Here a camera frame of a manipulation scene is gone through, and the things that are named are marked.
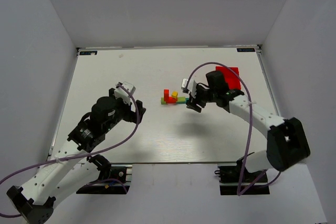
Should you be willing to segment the red arch block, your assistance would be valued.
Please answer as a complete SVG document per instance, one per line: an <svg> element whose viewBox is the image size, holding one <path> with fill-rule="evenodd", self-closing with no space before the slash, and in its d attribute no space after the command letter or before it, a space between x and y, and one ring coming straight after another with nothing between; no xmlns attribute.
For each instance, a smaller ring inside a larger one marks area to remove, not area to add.
<svg viewBox="0 0 336 224"><path fill-rule="evenodd" d="M164 89L163 90L163 98L166 101L167 104L172 104L172 103L176 103L177 102L177 98L173 98L172 94L170 94L169 89Z"/></svg>

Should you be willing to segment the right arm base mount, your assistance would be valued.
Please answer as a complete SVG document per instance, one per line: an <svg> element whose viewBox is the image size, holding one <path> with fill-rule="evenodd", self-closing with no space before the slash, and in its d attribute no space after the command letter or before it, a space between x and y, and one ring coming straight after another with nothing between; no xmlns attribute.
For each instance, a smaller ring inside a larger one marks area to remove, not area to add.
<svg viewBox="0 0 336 224"><path fill-rule="evenodd" d="M221 196L236 195L238 189L238 181L240 176L240 169L237 166L219 166L214 171L215 176L219 179L219 189ZM250 187L244 195L269 195L270 190L268 184L268 177L263 171L255 173L244 172L241 190L244 190L250 183L252 183L259 175L260 179Z"/></svg>

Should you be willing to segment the teal long block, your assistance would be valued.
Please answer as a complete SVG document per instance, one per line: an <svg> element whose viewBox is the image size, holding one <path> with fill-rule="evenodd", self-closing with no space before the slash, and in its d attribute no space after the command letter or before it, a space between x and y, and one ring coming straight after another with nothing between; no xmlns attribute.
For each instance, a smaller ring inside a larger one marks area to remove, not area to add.
<svg viewBox="0 0 336 224"><path fill-rule="evenodd" d="M188 100L189 100L189 98L179 97L176 103L178 103L178 104L185 104Z"/></svg>

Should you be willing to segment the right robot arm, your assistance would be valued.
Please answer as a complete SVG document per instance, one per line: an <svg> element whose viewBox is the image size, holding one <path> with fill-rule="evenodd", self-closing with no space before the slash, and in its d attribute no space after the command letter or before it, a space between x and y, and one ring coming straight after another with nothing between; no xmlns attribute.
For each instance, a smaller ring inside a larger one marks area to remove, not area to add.
<svg viewBox="0 0 336 224"><path fill-rule="evenodd" d="M206 74L208 84L183 79L182 90L189 94L187 108L201 112L215 103L228 113L251 123L266 138L266 148L237 161L245 174L274 168L283 172L311 154L302 123L297 118L285 119L249 101L239 89L230 89L220 71Z"/></svg>

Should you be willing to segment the green rectangular block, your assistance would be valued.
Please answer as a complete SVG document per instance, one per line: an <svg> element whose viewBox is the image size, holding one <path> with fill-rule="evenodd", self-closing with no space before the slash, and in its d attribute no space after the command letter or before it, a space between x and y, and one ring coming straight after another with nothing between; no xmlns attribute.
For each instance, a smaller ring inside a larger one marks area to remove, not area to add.
<svg viewBox="0 0 336 224"><path fill-rule="evenodd" d="M178 97L177 103L185 103L186 102L186 97Z"/></svg>

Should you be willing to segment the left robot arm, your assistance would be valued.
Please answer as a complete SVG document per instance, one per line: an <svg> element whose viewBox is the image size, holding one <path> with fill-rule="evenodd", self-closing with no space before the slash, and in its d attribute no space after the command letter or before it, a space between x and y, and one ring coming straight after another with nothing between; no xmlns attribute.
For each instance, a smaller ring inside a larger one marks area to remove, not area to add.
<svg viewBox="0 0 336 224"><path fill-rule="evenodd" d="M58 203L93 181L93 172L103 173L110 163L95 148L119 122L139 125L146 109L135 100L135 86L118 83L109 94L100 97L76 127L61 149L27 182L12 186L7 196L27 223L45 223Z"/></svg>

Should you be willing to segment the red plastic bin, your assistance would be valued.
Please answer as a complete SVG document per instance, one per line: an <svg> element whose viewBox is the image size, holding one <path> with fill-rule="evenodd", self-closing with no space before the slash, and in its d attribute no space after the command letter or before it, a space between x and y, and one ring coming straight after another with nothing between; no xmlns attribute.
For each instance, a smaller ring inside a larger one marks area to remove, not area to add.
<svg viewBox="0 0 336 224"><path fill-rule="evenodd" d="M230 69L231 71L222 66L215 67L216 71L220 71L223 74L225 81L230 89L241 90L241 83L240 80L237 78L237 76L239 76L238 67L230 67Z"/></svg>

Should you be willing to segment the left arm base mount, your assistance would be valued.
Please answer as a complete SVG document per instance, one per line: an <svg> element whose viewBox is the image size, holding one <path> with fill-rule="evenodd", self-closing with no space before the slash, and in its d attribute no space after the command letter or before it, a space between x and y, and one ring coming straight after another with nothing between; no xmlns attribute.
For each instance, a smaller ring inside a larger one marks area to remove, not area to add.
<svg viewBox="0 0 336 224"><path fill-rule="evenodd" d="M132 165L111 165L97 180L77 190L78 195L126 195L132 181Z"/></svg>

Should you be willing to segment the yellow cube block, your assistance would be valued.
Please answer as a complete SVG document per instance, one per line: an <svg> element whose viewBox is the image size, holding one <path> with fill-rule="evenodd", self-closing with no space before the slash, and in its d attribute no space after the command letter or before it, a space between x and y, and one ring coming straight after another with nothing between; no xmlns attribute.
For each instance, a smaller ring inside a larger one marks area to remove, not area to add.
<svg viewBox="0 0 336 224"><path fill-rule="evenodd" d="M178 97L178 92L177 91L172 92L172 97L177 98Z"/></svg>

